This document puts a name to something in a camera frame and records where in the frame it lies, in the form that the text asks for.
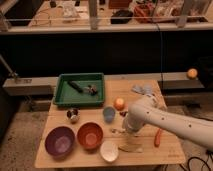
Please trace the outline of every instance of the carrot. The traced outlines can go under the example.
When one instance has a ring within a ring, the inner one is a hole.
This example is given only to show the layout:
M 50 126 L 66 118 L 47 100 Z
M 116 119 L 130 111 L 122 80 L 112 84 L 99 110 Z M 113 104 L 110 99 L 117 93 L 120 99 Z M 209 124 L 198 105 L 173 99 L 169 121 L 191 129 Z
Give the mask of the carrot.
M 159 128 L 157 133 L 155 134 L 155 140 L 154 140 L 155 147 L 160 146 L 160 139 L 161 139 L 162 132 L 163 132 L 163 130 L 161 128 Z

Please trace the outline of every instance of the black object in tray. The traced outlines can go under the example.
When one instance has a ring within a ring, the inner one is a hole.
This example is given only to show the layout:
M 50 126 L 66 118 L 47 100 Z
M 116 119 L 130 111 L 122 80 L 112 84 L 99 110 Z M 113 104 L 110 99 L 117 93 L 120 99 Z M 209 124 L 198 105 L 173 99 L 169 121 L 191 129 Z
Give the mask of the black object in tray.
M 111 24 L 126 24 L 132 19 L 133 13 L 129 10 L 119 10 L 111 17 Z

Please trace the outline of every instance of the purple bowl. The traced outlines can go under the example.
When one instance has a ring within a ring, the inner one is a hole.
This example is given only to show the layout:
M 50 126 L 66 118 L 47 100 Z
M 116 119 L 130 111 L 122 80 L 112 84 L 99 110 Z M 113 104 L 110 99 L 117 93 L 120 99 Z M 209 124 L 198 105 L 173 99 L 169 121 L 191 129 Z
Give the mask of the purple bowl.
M 75 134 L 69 127 L 60 126 L 47 135 L 45 140 L 46 151 L 53 157 L 65 157 L 73 148 Z

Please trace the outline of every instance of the wooden table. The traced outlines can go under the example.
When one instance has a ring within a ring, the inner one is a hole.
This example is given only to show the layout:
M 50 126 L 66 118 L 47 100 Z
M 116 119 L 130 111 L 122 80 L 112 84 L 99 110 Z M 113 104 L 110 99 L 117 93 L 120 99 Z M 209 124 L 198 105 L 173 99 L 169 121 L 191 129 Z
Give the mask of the wooden table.
M 117 97 L 122 97 L 126 101 L 126 106 L 141 97 L 140 94 L 131 91 L 133 85 L 152 86 L 154 94 L 159 102 L 159 106 L 165 107 L 165 102 L 157 81 L 154 80 L 105 80 L 106 99 L 104 106 L 112 106 Z M 67 109 L 58 109 L 51 105 L 47 122 L 44 128 L 38 153 L 36 156 L 36 168 L 71 168 L 71 167 L 100 167 L 100 166 L 136 166 L 136 165 L 158 165 L 158 164 L 178 164 L 185 162 L 185 155 L 180 145 L 179 139 L 167 131 L 163 131 L 159 148 L 154 147 L 154 136 L 157 127 L 146 125 L 138 133 L 138 137 L 132 137 L 131 143 L 141 144 L 142 153 L 129 153 L 119 150 L 118 159 L 111 164 L 106 163 L 99 154 L 99 149 L 95 153 L 88 153 L 83 150 L 78 141 L 75 142 L 74 150 L 62 161 L 54 160 L 45 150 L 44 141 L 47 134 L 55 127 L 68 126 L 77 134 L 79 127 L 86 122 L 98 123 L 104 132 L 104 140 L 111 140 L 117 145 L 126 141 L 124 134 L 112 133 L 110 128 L 121 129 L 123 117 L 116 113 L 113 123 L 106 124 L 103 120 L 103 108 L 80 109 L 80 119 L 76 124 L 71 124 L 67 119 Z

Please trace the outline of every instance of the orange bowl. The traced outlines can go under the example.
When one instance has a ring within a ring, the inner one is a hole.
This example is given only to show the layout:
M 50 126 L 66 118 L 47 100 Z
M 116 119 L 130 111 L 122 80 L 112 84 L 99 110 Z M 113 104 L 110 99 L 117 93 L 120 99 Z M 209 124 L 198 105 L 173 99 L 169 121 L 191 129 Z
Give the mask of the orange bowl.
M 46 151 L 55 158 L 68 155 L 74 145 L 75 134 L 69 127 L 60 126 L 47 135 L 45 139 Z
M 77 138 L 84 149 L 93 150 L 101 144 L 103 130 L 98 124 L 87 122 L 79 128 Z

